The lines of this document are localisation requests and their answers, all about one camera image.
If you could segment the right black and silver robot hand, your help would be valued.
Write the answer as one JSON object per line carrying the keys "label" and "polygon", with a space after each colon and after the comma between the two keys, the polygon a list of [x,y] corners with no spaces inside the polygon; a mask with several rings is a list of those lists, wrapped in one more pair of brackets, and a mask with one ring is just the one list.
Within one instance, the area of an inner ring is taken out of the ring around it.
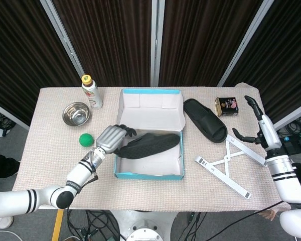
{"label": "right black and silver robot hand", "polygon": [[233,128],[232,130],[236,138],[247,143],[254,143],[256,145],[261,144],[267,152],[273,149],[280,149],[281,141],[270,118],[263,113],[254,98],[248,95],[245,95],[244,98],[248,105],[252,107],[258,120],[259,132],[257,133],[257,137],[244,137],[237,129]]}

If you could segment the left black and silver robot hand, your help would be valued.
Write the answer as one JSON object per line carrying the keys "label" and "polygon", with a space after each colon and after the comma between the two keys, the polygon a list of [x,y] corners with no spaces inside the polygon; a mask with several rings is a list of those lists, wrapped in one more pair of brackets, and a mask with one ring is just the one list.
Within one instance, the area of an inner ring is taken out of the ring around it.
{"label": "left black and silver robot hand", "polygon": [[108,126],[96,139],[96,147],[101,148],[105,154],[113,153],[126,136],[136,136],[136,130],[126,125]]}

